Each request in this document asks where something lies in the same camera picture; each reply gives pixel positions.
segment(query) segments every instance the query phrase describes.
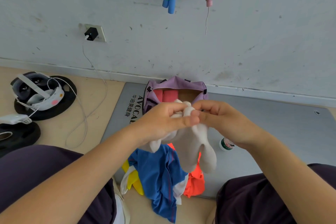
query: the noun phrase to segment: hand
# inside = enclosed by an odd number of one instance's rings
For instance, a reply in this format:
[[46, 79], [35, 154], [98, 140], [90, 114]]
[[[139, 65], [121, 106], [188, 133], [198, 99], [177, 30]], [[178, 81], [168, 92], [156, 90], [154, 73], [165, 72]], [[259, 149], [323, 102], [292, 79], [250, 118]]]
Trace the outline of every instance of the hand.
[[264, 138], [265, 130], [250, 121], [245, 115], [225, 102], [200, 100], [192, 105], [191, 114], [199, 116], [200, 122], [215, 128], [235, 145], [246, 149]]
[[191, 127], [200, 122], [197, 116], [171, 118], [174, 113], [183, 111], [187, 107], [183, 103], [160, 103], [153, 107], [139, 120], [129, 125], [140, 136], [140, 144], [158, 140], [168, 133], [180, 128]]

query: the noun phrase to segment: baseboard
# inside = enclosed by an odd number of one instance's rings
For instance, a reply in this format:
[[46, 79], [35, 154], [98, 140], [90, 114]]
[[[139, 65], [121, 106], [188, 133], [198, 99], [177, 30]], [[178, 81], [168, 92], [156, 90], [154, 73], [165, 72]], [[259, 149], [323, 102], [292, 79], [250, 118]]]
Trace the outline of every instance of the baseboard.
[[[86, 69], [86, 68], [57, 66], [52, 64], [39, 64], [39, 63], [25, 62], [5, 58], [0, 58], [0, 64], [1, 66], [4, 67], [21, 68], [32, 71], [41, 71], [41, 72], [57, 73], [65, 75], [68, 74], [89, 78], [99, 78], [99, 75], [93, 69]], [[102, 70], [99, 71], [99, 74], [101, 75], [101, 77], [107, 80], [120, 81], [120, 82], [135, 82], [144, 84], [146, 84], [149, 80], [153, 79], [159, 81], [166, 79], [166, 78], [152, 78], [144, 75], [126, 74], [126, 73], [118, 73]], [[237, 87], [220, 86], [214, 84], [206, 84], [206, 86], [208, 88], [208, 92], [211, 93], [259, 98], [259, 99], [289, 102], [296, 104], [336, 107], [336, 98], [316, 97], [302, 94], [237, 88]]]

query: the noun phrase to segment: gray exercise mat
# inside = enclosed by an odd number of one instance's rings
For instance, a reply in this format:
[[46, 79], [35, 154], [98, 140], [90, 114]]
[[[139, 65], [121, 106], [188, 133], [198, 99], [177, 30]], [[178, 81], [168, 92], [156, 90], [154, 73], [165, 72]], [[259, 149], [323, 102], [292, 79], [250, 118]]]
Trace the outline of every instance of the gray exercise mat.
[[[145, 86], [125, 84], [101, 142], [142, 116]], [[328, 109], [213, 93], [209, 93], [209, 99], [229, 103], [275, 135], [304, 162], [336, 166], [336, 121]], [[202, 197], [215, 198], [229, 179], [261, 173], [246, 150], [235, 147], [222, 151], [219, 147], [222, 136], [216, 130], [210, 128], [208, 138], [216, 152], [217, 168], [212, 174], [204, 174]], [[123, 176], [120, 168], [115, 174], [116, 181], [120, 183]]]

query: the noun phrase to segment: yellow cloth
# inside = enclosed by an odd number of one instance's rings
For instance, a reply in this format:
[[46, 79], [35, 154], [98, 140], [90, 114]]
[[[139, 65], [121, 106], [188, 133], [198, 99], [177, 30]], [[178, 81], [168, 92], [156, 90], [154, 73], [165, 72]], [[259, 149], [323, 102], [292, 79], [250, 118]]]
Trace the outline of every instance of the yellow cloth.
[[[122, 167], [121, 167], [124, 172], [126, 173], [127, 170], [129, 169], [129, 164], [128, 164], [128, 160], [126, 160]], [[138, 174], [138, 171], [134, 170], [133, 172], [131, 172], [128, 176], [128, 180], [127, 180], [127, 188], [128, 189], [131, 189], [131, 187], [135, 188], [135, 190], [140, 194], [140, 195], [144, 195], [144, 189], [142, 187], [142, 184], [140, 182], [140, 179], [139, 179], [139, 174]]]

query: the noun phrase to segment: bottle label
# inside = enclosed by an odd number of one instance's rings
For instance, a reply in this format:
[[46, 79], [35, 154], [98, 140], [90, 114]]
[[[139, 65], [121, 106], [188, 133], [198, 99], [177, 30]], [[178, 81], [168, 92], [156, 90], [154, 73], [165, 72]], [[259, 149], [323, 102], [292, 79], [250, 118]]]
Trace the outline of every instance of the bottle label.
[[228, 150], [228, 151], [232, 150], [235, 147], [233, 142], [231, 142], [229, 139], [225, 137], [220, 141], [220, 145], [223, 147], [223, 149]]

